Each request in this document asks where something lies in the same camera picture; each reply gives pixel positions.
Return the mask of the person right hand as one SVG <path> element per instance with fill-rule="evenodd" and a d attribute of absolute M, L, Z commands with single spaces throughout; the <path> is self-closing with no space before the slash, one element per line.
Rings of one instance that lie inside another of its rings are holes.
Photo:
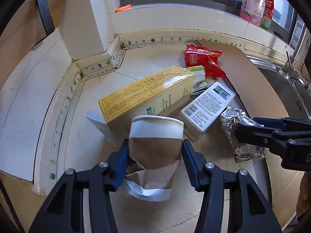
<path fill-rule="evenodd" d="M 299 186 L 299 195 L 296 206 L 297 217 L 305 214 L 310 207 L 310 172 L 304 172 Z"/>

